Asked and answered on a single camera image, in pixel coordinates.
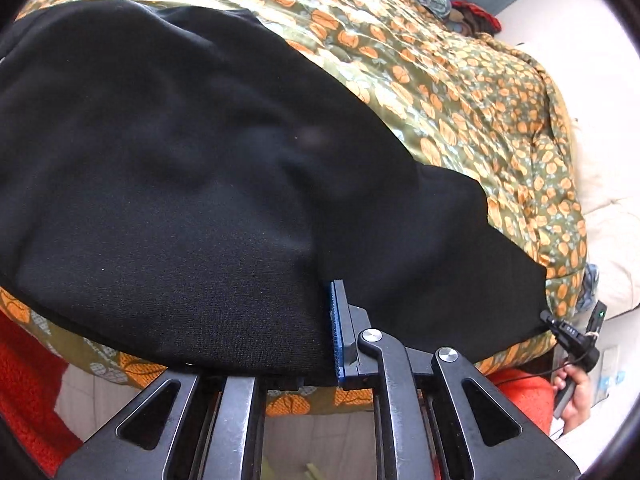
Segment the person's right hand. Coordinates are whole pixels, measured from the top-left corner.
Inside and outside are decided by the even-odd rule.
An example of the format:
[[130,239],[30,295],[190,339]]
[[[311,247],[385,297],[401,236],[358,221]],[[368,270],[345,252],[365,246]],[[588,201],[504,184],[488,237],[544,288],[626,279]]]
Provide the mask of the person's right hand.
[[563,434],[582,425],[591,415],[592,383],[589,375],[580,366],[565,364],[553,379],[554,391],[563,391],[569,379],[573,381],[575,389],[561,414]]

